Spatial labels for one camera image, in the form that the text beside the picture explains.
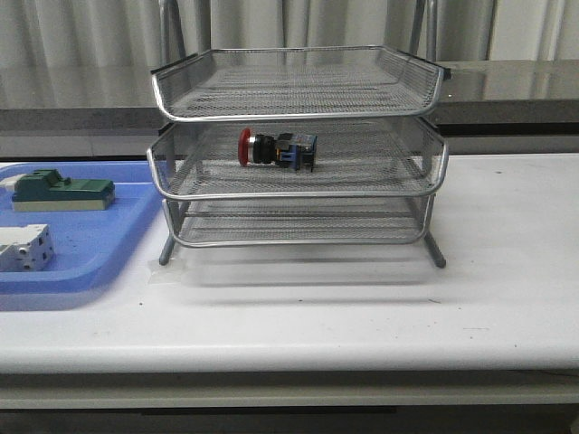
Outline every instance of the green electrical component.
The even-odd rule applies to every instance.
[[[63,178],[56,169],[39,169],[24,175],[14,186],[15,211],[106,210],[115,199],[108,179]]]

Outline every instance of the metal mesh tray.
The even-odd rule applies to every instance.
[[[177,201],[273,197],[421,196],[441,185],[448,150],[418,118],[329,119],[251,124],[256,132],[318,135],[313,172],[242,167],[246,124],[177,124],[148,149],[157,188]]]
[[[210,50],[153,74],[178,122],[416,116],[433,109],[444,69],[384,46]]]
[[[180,212],[166,203],[165,211],[172,236],[187,247],[403,244],[427,231],[432,201],[433,196],[252,199],[182,203]]]

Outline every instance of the white countertop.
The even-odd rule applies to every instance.
[[[0,312],[0,373],[579,368],[579,155],[451,157],[432,234],[446,269],[422,243],[162,268],[158,215],[95,300]]]

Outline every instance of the gray countertop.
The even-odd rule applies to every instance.
[[[579,122],[579,61],[442,62],[437,124]],[[148,129],[164,119],[146,66],[0,70],[0,131]]]

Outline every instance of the blue tray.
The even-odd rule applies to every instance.
[[[46,223],[54,245],[45,269],[0,272],[0,294],[76,293],[110,282],[159,209],[147,162],[26,163],[0,169],[0,179],[40,168],[71,178],[111,179],[116,199],[105,211],[14,212],[12,193],[0,189],[0,226]]]

